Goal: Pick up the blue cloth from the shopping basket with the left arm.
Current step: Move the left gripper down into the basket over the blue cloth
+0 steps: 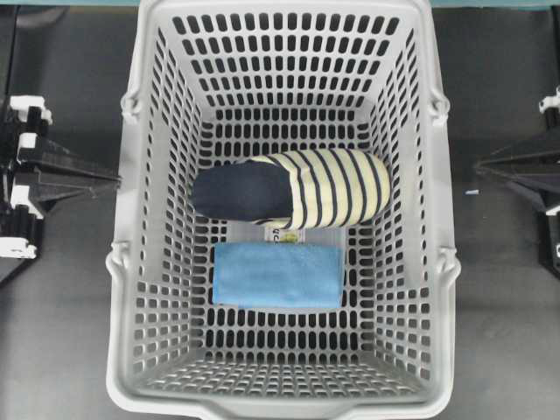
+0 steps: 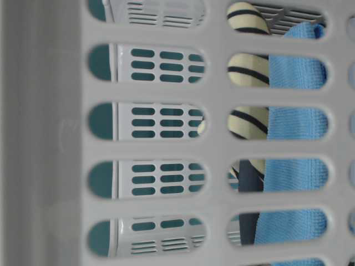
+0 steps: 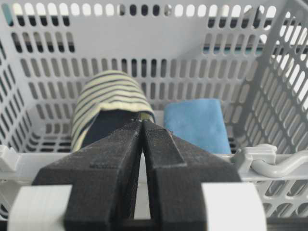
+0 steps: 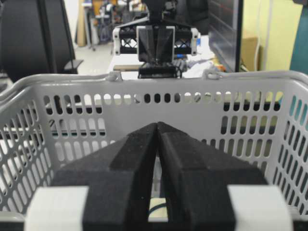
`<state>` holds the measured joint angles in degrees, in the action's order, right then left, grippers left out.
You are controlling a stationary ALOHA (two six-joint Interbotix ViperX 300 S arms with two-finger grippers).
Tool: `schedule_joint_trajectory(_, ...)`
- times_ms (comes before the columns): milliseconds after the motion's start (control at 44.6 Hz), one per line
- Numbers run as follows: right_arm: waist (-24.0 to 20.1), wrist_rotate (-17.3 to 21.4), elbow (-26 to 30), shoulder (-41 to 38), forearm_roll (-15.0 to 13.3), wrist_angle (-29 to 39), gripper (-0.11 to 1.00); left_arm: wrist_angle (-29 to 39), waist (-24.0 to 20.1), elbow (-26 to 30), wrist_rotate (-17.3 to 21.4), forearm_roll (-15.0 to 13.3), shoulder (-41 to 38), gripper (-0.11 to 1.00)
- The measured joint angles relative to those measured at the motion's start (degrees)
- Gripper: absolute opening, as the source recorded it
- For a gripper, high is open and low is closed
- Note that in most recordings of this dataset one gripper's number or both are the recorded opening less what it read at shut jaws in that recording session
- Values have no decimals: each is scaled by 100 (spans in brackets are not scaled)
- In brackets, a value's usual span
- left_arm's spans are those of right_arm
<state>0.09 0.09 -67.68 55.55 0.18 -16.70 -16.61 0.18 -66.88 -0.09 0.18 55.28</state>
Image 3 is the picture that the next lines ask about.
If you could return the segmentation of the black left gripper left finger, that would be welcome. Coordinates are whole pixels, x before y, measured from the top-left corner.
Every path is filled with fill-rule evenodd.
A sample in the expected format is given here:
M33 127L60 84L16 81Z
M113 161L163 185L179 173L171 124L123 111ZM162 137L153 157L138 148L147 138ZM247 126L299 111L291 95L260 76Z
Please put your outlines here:
M72 185L65 230L111 231L134 217L141 130L134 121L40 169L34 186Z

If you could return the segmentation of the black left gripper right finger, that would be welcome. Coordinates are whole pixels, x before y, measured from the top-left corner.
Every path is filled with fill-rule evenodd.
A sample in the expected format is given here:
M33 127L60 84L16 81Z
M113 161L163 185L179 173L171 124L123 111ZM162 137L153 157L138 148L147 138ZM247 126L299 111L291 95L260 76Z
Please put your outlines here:
M204 231L201 184L240 182L236 168L157 124L142 123L150 215L161 231Z

